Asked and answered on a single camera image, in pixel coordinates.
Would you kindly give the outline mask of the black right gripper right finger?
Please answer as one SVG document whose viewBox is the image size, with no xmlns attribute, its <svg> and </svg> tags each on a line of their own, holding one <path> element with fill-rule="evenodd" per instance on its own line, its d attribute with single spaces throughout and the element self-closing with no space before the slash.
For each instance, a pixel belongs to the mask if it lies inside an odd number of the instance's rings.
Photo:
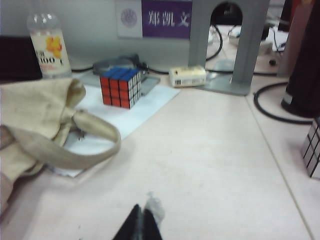
<svg viewBox="0 0 320 240">
<path fill-rule="evenodd" d="M 143 240 L 162 240 L 161 224 L 165 218 L 165 209 L 161 200 L 152 191 L 147 193 L 147 200 L 143 208 Z"/>
</svg>

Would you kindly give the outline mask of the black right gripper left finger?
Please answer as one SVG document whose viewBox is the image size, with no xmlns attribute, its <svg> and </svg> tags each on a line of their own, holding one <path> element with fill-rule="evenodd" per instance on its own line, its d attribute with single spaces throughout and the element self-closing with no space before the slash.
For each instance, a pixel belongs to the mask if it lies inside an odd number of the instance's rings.
<svg viewBox="0 0 320 240">
<path fill-rule="evenodd" d="M 142 231 L 142 209 L 138 204 L 136 204 L 113 237 L 113 240 L 142 240 Z"/>
</svg>

